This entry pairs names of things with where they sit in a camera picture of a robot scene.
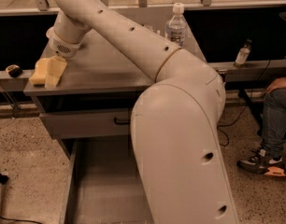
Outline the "person's hand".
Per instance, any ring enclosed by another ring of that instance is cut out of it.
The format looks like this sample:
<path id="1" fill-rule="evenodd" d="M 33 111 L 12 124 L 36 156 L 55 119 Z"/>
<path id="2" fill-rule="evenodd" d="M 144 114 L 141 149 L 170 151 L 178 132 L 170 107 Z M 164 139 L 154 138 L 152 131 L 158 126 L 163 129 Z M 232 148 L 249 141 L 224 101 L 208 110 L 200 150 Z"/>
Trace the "person's hand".
<path id="1" fill-rule="evenodd" d="M 278 89 L 286 89 L 286 77 L 280 77 L 271 82 L 265 89 L 265 93 L 270 93 Z"/>

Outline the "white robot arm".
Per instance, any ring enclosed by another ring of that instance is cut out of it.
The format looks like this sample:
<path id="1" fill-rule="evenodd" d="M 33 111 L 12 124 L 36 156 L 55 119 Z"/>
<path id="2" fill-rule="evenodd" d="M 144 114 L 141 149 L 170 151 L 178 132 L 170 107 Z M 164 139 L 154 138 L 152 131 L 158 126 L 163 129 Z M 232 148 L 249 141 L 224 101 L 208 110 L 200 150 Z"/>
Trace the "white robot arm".
<path id="1" fill-rule="evenodd" d="M 131 137 L 154 223 L 238 224 L 217 132 L 225 105 L 220 75 L 102 0 L 55 2 L 53 51 L 78 50 L 94 29 L 153 82 L 133 108 Z"/>

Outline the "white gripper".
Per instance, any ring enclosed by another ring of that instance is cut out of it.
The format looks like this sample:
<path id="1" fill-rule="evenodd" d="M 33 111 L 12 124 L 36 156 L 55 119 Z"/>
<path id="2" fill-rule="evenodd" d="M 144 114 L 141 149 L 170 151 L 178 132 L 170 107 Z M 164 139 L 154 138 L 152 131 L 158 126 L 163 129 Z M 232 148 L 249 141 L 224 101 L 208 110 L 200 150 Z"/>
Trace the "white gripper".
<path id="1" fill-rule="evenodd" d="M 55 33 L 53 27 L 46 32 L 46 37 L 49 39 L 49 47 L 55 54 L 59 55 L 49 58 L 45 81 L 46 89 L 55 89 L 64 70 L 66 69 L 66 59 L 70 59 L 76 55 L 79 50 L 80 43 L 72 44 L 63 41 L 62 38 Z"/>

